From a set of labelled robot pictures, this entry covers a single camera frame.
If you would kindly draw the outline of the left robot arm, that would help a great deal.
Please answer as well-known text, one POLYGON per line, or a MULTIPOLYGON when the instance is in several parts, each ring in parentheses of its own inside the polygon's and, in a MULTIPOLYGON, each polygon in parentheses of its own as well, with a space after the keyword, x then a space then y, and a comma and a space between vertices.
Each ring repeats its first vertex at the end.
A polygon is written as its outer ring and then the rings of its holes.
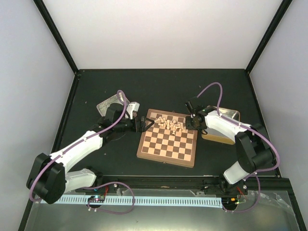
POLYGON ((147 131, 154 121, 144 116, 135 116, 138 108, 136 102, 127 106, 112 103, 105 115, 75 142, 52 154, 39 154, 26 183, 30 190, 30 200, 34 202, 34 197, 38 196, 48 204, 53 204, 63 194, 75 189, 100 191, 103 188, 103 179, 94 170, 84 168, 72 172, 71 168, 92 152, 115 140, 119 133, 147 131))

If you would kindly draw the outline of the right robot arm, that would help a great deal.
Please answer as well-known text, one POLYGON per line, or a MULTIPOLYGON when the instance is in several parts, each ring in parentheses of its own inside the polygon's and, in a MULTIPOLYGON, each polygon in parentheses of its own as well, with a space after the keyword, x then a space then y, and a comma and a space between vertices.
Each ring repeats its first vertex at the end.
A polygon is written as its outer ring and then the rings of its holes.
POLYGON ((214 107, 193 108, 187 105, 187 108, 190 113, 185 118, 188 130, 206 131, 210 128, 235 143, 237 161, 224 171, 223 178, 219 181, 218 186, 222 193, 229 194, 236 189, 237 182, 279 166, 279 154, 269 141, 263 126, 240 123, 214 107))

